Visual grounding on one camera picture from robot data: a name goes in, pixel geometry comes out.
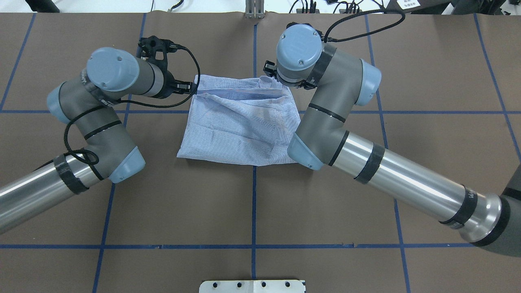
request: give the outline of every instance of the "folded shirt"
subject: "folded shirt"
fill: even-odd
[[[295,163],[287,149],[299,123],[290,89],[273,78],[201,75],[177,157],[253,166]]]

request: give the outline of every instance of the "black ring band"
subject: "black ring band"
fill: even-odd
[[[102,131],[104,131],[104,130],[109,129],[109,128],[112,127],[112,126],[116,126],[116,125],[119,125],[119,124],[121,124],[121,121],[120,121],[120,120],[117,120],[117,121],[111,122],[111,123],[109,123],[109,124],[105,124],[105,125],[103,125],[102,127],[99,127],[99,128],[97,128],[97,129],[92,130],[91,132],[85,134],[85,136],[84,136],[83,138],[85,138],[85,140],[87,140],[87,139],[89,139],[89,138],[95,136],[96,134],[98,134],[98,133],[100,133],[100,132],[102,132]]]
[[[89,189],[74,175],[64,155],[57,156],[54,158],[53,162],[58,175],[70,191],[74,194],[80,194]]]
[[[369,155],[364,168],[362,171],[360,171],[360,174],[355,177],[355,180],[362,184],[367,184],[369,181],[371,181],[376,171],[378,171],[378,168],[380,168],[380,164],[382,163],[385,152],[386,148],[379,144],[373,143],[373,150],[371,151],[371,155]]]
[[[466,188],[465,186],[463,187],[465,188],[465,198],[463,199],[460,209],[452,218],[447,221],[440,221],[440,224],[447,225],[451,229],[463,228],[468,219],[470,219],[472,214],[474,214],[476,206],[478,205],[478,193],[472,189]]]
[[[112,107],[114,105],[119,104],[116,100],[111,99],[109,96],[104,94],[100,88],[98,88],[95,84],[92,83],[92,81],[89,79],[89,76],[87,75],[87,70],[85,68],[81,71],[80,79],[85,89],[93,97],[95,97],[96,100],[100,101],[105,106]]]
[[[504,196],[511,197],[516,200],[521,200],[521,191],[519,191],[517,189],[506,187],[505,190],[503,190],[503,192],[501,194]]]
[[[338,115],[338,114],[335,113],[335,112],[332,112],[332,111],[330,111],[330,110],[327,110],[326,108],[322,108],[322,107],[320,107],[319,105],[315,105],[315,104],[313,104],[313,103],[310,103],[310,104],[308,105],[308,107],[313,108],[313,109],[317,109],[317,110],[319,110],[320,112],[324,112],[324,113],[326,113],[327,115],[329,115],[329,116],[331,116],[331,117],[333,117],[333,118],[335,118],[335,119],[338,119],[338,120],[342,121],[342,123],[345,123],[345,118],[344,118],[344,117]]]
[[[342,141],[338,145],[337,151],[334,153],[333,158],[331,158],[331,161],[329,162],[329,166],[332,166],[334,162],[337,160],[338,155],[340,154],[340,151],[342,151],[342,148],[344,147],[345,140],[348,139],[349,131],[345,131],[344,137],[342,138]]]
[[[314,88],[317,87],[319,81],[326,72],[326,69],[329,66],[329,63],[331,62],[331,59],[333,59],[333,55],[336,51],[337,48],[334,46],[324,46],[324,49],[322,50],[320,57],[318,58],[317,62],[315,63],[315,66],[313,66],[311,73],[306,79],[307,83],[311,84]]]

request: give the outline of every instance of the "robotic arm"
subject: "robotic arm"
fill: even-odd
[[[521,166],[503,195],[477,193],[343,128],[353,105],[376,93],[380,71],[329,43],[310,25],[289,26],[277,45],[277,64],[264,71],[290,87],[316,88],[288,148],[298,163],[336,167],[457,229],[483,249],[521,257]]]
[[[176,80],[167,70],[167,53],[188,49],[156,36],[142,38],[139,46],[137,57],[109,47],[94,51],[80,76],[48,95],[51,114],[68,127],[75,123],[87,146],[0,188],[0,234],[105,178],[118,183],[144,168],[145,160],[112,106],[128,94],[164,99],[193,93],[196,85]],[[156,60],[156,53],[163,59]]]

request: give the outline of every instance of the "cable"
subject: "cable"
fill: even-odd
[[[85,158],[82,158],[78,155],[76,155],[76,151],[73,151],[71,148],[70,148],[70,145],[69,145],[69,130],[70,130],[70,127],[76,122],[78,121],[78,119],[80,119],[81,117],[89,114],[89,113],[92,113],[94,111],[97,111],[97,110],[100,110],[100,109],[104,109],[105,106],[98,106],[98,107],[94,107],[92,109],[89,109],[83,113],[81,113],[80,115],[74,117],[73,120],[69,121],[69,123],[67,123],[67,126],[65,127],[65,133],[64,133],[64,144],[65,144],[65,148],[67,149],[67,152],[68,154],[70,154],[71,156],[75,157],[78,161],[82,162],[83,164],[87,164],[87,165],[96,165],[97,163],[100,162],[100,158],[92,151],[89,151],[89,150],[83,150],[85,152]],[[89,159],[89,156],[88,155],[91,155],[94,157],[94,160],[91,161]]]
[[[73,153],[75,153],[75,154],[81,154],[81,155],[86,155],[86,154],[96,155],[96,154],[94,154],[94,152],[89,151],[89,150],[84,150],[84,149],[74,150]],[[68,156],[68,155],[70,155],[70,154],[71,154],[70,152],[63,153],[64,156]],[[38,170],[38,169],[41,169],[41,168],[47,166],[48,164],[52,163],[53,161],[54,161],[54,159],[48,161],[47,163],[45,163],[45,164],[41,165],[40,167],[36,168],[34,171],[36,171],[36,170]]]
[[[338,6],[340,6],[340,4],[345,4],[345,11],[348,10],[348,5],[349,5],[349,3],[347,3],[346,1],[342,1],[342,2],[338,2],[338,3],[337,3],[337,6],[334,8],[333,13],[337,12],[337,8],[338,8]]]
[[[380,28],[380,29],[377,29],[375,31],[371,31],[371,32],[367,32],[367,33],[363,33],[363,34],[359,34],[359,35],[356,35],[356,36],[352,36],[350,38],[345,38],[345,39],[334,39],[334,38],[329,38],[329,33],[331,32],[331,30],[333,28],[335,28],[337,25],[343,23],[344,21],[347,21],[347,20],[350,20],[350,19],[353,19],[355,17],[359,17],[359,16],[362,16],[362,15],[367,15],[367,14],[372,14],[372,13],[379,13],[379,12],[383,12],[383,13],[389,13],[389,12],[393,12],[393,13],[397,13],[397,14],[400,14],[402,16],[402,18],[400,18],[398,21],[396,21],[395,23],[392,23],[386,27],[383,27],[383,28]],[[347,17],[344,17],[340,20],[337,20],[335,23],[333,23],[326,31],[326,33],[324,34],[324,43],[327,43],[328,41],[329,42],[336,42],[336,43],[339,43],[339,42],[345,42],[345,41],[349,41],[349,40],[354,40],[354,39],[358,39],[358,38],[361,38],[363,36],[368,36],[370,34],[374,34],[374,33],[377,33],[377,32],[381,32],[383,30],[386,30],[386,29],[390,29],[392,27],[395,27],[399,24],[402,23],[402,21],[405,20],[405,14],[403,13],[403,11],[401,10],[397,10],[397,9],[376,9],[376,10],[368,10],[368,11],[363,11],[363,12],[360,12],[360,13],[356,13],[356,14],[353,14],[353,15],[349,15]]]
[[[297,4],[298,1],[299,0],[295,0],[295,2],[293,2],[293,5],[291,5],[291,8],[290,8],[290,12],[288,12],[288,13],[291,13],[291,11],[293,10],[293,7],[295,7],[295,4]]]
[[[195,83],[195,86],[192,89],[192,91],[190,92],[190,94],[184,100],[182,100],[179,103],[173,104],[173,105],[152,105],[152,104],[141,103],[141,102],[137,102],[137,101],[133,101],[133,100],[118,100],[118,102],[136,104],[136,105],[152,107],[152,108],[173,108],[173,107],[182,105],[183,103],[188,101],[197,92],[197,88],[199,87],[199,81],[201,80],[201,69],[199,67],[199,63],[197,63],[197,60],[195,59],[195,56],[192,54],[192,52],[187,47],[184,47],[181,45],[178,45],[178,46],[179,46],[180,50],[187,51],[188,54],[190,54],[190,57],[192,57],[192,59],[194,60],[195,66],[197,67],[197,82]]]
[[[176,9],[177,7],[181,6],[181,4],[183,4],[184,0],[180,0],[179,3],[175,4],[174,6],[172,6],[168,12],[172,12],[172,10]]]

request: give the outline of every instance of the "silver cylindrical link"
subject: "silver cylindrical link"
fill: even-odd
[[[359,176],[370,165],[369,146],[374,148],[371,141],[350,133],[333,166],[353,177]],[[385,150],[367,184],[439,221],[451,219],[465,198],[462,185],[389,150]]]
[[[498,223],[501,215],[501,200],[496,194],[477,193],[478,202],[470,219],[458,231],[468,242],[478,242],[485,238]]]
[[[149,65],[150,65],[150,67],[152,68],[152,70],[154,72],[154,84],[143,95],[144,96],[155,96],[163,88],[163,84],[165,83],[165,77],[163,76],[163,73],[161,72],[161,69],[159,69],[159,67],[155,66],[152,63],[149,63]]]
[[[72,156],[66,161],[74,176],[86,187],[100,180],[91,168]],[[73,196],[53,163],[0,188],[0,234]]]

